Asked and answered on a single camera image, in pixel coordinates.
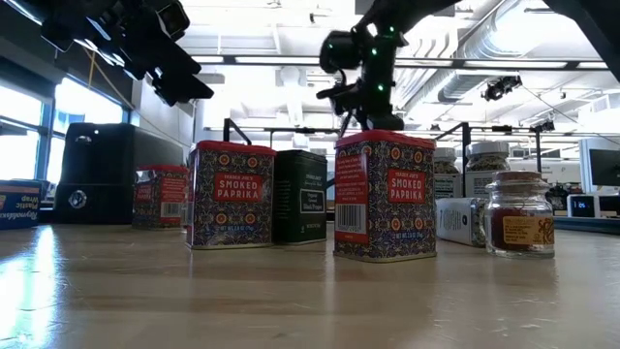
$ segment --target decorative tin pattern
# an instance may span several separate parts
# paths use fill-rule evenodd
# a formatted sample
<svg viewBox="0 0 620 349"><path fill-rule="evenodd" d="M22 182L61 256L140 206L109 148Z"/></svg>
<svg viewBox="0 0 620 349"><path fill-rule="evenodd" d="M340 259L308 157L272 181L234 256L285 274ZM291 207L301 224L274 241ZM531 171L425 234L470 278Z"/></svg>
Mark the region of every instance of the decorative tin pattern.
<svg viewBox="0 0 620 349"><path fill-rule="evenodd" d="M192 152L190 181L194 187L190 188L190 201L193 200L190 222L193 224L187 236L192 248L271 244L275 152L256 146L244 148L247 150L234 151L229 147L214 149L199 145Z"/></svg>
<svg viewBox="0 0 620 349"><path fill-rule="evenodd" d="M136 171L134 219L138 229L180 229L187 190L187 169L141 168Z"/></svg>
<svg viewBox="0 0 620 349"><path fill-rule="evenodd" d="M375 140L338 147L335 254L372 262L435 255L433 150L432 144L417 146ZM366 176L362 180L367 180L367 193L359 192L367 197L367 211L362 214L367 216L367 222L365 227L359 226L366 234L339 231L339 216L351 221L351 213L338 208L348 206L350 196L345 191L351 188L347 182L351 172L342 177L338 167L352 156L360 157Z"/></svg>

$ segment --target table surface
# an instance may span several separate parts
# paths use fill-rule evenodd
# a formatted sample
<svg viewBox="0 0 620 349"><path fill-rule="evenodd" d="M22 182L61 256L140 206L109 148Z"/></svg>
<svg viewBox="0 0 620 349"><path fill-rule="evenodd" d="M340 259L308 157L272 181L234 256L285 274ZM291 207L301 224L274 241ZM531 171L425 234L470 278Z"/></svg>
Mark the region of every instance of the table surface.
<svg viewBox="0 0 620 349"><path fill-rule="evenodd" d="M179 232L0 231L0 347L620 348L620 239L557 232L556 258L441 241L374 265L333 242L190 251Z"/></svg>

